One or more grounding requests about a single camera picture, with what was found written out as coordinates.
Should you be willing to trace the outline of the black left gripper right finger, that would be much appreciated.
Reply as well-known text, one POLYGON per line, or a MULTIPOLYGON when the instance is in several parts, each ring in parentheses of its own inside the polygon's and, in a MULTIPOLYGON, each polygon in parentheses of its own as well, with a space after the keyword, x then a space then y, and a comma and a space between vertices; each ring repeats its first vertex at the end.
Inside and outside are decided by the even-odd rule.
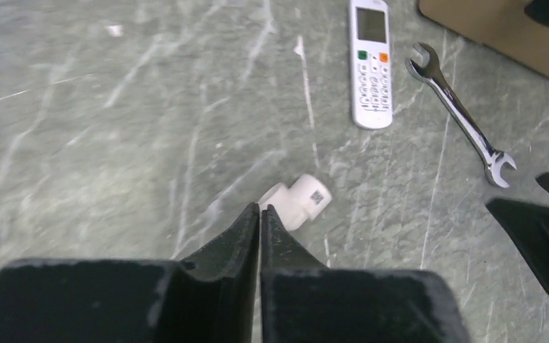
POLYGON ((332 269, 261 215, 264 342, 469 342, 455 295, 419 269, 332 269))

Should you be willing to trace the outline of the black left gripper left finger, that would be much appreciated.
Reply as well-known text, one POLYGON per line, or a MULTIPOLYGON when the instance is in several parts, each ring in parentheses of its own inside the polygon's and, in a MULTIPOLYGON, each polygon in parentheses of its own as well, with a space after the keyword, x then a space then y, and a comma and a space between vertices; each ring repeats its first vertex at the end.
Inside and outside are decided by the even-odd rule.
POLYGON ((259 207, 188 257, 14 260, 0 342, 250 342, 259 207))

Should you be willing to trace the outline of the white remote control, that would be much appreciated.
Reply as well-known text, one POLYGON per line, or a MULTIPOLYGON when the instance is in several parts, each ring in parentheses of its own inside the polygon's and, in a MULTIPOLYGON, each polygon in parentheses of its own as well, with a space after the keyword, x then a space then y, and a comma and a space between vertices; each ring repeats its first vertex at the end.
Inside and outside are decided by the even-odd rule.
POLYGON ((348 16, 352 119, 363 129, 383 129, 393 113, 388 5, 352 0, 348 16))

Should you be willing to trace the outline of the white plastic pipe elbow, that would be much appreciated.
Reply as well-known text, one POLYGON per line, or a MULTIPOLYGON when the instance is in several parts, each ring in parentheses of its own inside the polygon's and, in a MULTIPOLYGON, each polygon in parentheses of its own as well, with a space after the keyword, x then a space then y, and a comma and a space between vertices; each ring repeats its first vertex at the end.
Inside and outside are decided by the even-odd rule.
POLYGON ((291 187, 278 183, 258 201, 261 210, 272 205, 283 227, 291 232, 313 221, 332 201, 329 189, 317 178, 303 174, 291 187))

